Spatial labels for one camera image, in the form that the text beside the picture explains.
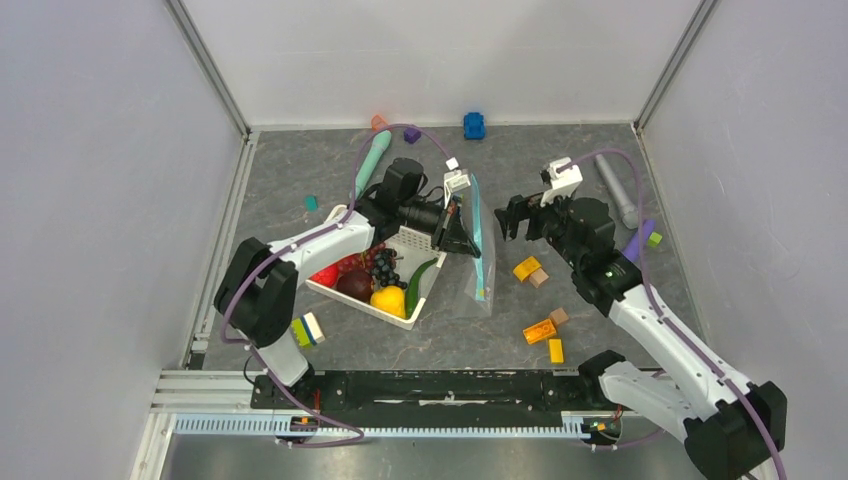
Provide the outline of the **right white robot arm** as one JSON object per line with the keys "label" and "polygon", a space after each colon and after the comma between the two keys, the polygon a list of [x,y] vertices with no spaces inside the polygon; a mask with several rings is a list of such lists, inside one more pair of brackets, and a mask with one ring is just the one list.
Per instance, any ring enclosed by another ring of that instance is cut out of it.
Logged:
{"label": "right white robot arm", "polygon": [[787,472],[787,397],[773,382],[753,383],[701,341],[661,300],[645,271],[615,246],[608,206],[593,198],[517,195],[495,212],[505,238],[526,222],[528,240],[545,240],[572,268],[587,303],[627,332],[667,374],[661,380],[608,350],[580,367],[580,400],[591,408],[620,404],[684,446],[707,479],[737,479],[772,463]]}

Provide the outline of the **clear zip top bag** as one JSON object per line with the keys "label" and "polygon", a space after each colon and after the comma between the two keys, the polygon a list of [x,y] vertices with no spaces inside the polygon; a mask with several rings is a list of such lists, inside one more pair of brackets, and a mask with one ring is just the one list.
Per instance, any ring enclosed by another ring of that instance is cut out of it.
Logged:
{"label": "clear zip top bag", "polygon": [[462,219],[480,255],[468,257],[464,262],[457,302],[461,317],[482,318],[491,315],[495,297],[497,225],[476,176],[471,173],[468,177],[470,187],[464,195]]}

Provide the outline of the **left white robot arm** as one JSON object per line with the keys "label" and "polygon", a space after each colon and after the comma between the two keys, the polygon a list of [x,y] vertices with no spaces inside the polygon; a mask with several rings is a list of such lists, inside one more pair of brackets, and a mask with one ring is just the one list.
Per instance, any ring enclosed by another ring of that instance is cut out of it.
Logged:
{"label": "left white robot arm", "polygon": [[234,341],[257,357],[275,380],[275,392],[290,407],[306,405],[314,394],[309,362],[291,331],[298,288],[311,276],[352,254],[362,253],[407,228],[430,239],[438,252],[478,258],[481,248],[464,214],[475,185],[463,170],[445,174],[443,200],[421,195],[422,165],[398,158],[381,182],[355,195],[340,214],[300,235],[266,244],[242,241],[213,299],[224,323],[236,329]]}

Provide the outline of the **yellow lemon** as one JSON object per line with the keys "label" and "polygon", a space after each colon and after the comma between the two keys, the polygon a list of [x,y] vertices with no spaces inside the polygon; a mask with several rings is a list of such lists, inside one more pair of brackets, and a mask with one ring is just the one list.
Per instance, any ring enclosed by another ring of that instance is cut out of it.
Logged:
{"label": "yellow lemon", "polygon": [[401,319],[406,318],[405,291],[398,286],[390,285],[375,291],[369,303],[384,313]]}

